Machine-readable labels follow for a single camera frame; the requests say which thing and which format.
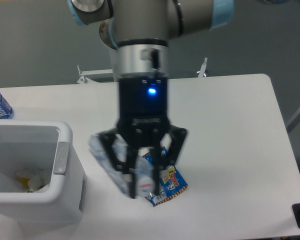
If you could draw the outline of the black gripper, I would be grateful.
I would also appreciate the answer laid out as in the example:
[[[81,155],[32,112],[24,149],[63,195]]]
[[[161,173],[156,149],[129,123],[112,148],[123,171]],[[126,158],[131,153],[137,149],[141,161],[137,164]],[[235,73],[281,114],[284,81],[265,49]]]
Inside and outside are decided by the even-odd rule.
[[[159,194],[161,174],[168,166],[176,164],[188,134],[186,128],[170,125],[168,78],[123,77],[118,81],[118,93],[118,131],[102,131],[97,137],[105,155],[104,169],[123,194],[135,199],[137,150],[149,148],[153,193]],[[169,135],[171,143],[167,155],[162,156],[161,140],[165,134]]]

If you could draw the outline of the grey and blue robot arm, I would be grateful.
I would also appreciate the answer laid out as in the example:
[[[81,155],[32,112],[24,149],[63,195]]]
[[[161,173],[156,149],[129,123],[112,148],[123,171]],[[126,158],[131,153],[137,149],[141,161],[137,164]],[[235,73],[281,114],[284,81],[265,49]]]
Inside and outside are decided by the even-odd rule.
[[[137,195],[138,152],[152,155],[154,193],[160,174],[178,159],[187,136],[168,118],[169,41],[228,23],[232,0],[70,0],[79,25],[100,23],[108,46],[116,51],[113,75],[118,81],[119,119],[99,140],[114,168]]]

